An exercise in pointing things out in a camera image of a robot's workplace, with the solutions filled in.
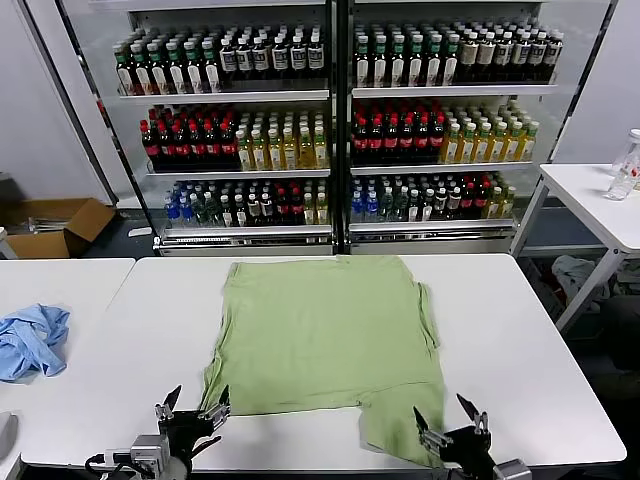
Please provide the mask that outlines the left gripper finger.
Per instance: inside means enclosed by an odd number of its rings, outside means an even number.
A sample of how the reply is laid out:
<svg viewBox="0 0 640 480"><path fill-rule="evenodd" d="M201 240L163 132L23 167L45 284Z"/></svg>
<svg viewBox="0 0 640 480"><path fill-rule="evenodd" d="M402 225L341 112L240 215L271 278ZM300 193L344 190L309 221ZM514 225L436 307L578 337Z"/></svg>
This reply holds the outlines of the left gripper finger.
<svg viewBox="0 0 640 480"><path fill-rule="evenodd" d="M207 410L202 410L198 418L207 420L207 421L225 421L231 413L231 403L230 403L230 395L229 395L229 386L226 385L220 394L218 399L218 403L208 408Z"/></svg>
<svg viewBox="0 0 640 480"><path fill-rule="evenodd" d="M180 396L182 386L178 385L170 391L162 403L157 403L154 407L157 418L172 418L173 410Z"/></svg>

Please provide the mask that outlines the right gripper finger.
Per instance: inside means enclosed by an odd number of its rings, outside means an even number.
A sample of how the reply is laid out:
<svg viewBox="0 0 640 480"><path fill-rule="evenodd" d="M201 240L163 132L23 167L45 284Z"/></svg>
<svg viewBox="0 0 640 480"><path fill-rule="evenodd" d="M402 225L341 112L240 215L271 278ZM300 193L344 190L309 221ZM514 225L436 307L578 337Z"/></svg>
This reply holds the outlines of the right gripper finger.
<svg viewBox="0 0 640 480"><path fill-rule="evenodd" d="M474 433L477 435L488 435L488 414L486 412L480 412L474 403L461 394L457 393L456 398L462 406L463 410L474 424Z"/></svg>
<svg viewBox="0 0 640 480"><path fill-rule="evenodd" d="M418 429L419 442L424 447L446 447L452 443L452 439L448 436L430 429L427 421L416 406L413 406L413 413Z"/></svg>

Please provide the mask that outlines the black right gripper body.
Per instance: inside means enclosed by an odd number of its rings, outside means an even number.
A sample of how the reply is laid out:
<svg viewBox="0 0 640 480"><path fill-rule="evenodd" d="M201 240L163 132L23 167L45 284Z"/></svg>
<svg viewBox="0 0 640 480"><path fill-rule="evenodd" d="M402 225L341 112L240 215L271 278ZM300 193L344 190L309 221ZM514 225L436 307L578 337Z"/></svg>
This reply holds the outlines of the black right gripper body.
<svg viewBox="0 0 640 480"><path fill-rule="evenodd" d="M465 473L492 473L496 466L489 454L491 433L473 426L466 426L444 434L448 438L439 448L443 462L458 464Z"/></svg>

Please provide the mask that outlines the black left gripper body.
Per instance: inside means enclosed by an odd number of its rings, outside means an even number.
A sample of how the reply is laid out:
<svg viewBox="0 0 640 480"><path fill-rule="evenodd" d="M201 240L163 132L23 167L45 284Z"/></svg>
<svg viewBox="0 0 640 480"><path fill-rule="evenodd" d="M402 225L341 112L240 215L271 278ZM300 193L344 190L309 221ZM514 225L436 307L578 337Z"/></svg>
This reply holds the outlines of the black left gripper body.
<svg viewBox="0 0 640 480"><path fill-rule="evenodd" d="M175 458L195 458L221 440L214 436L213 421L196 411L176 411L159 420L158 428L168 438L170 455Z"/></svg>

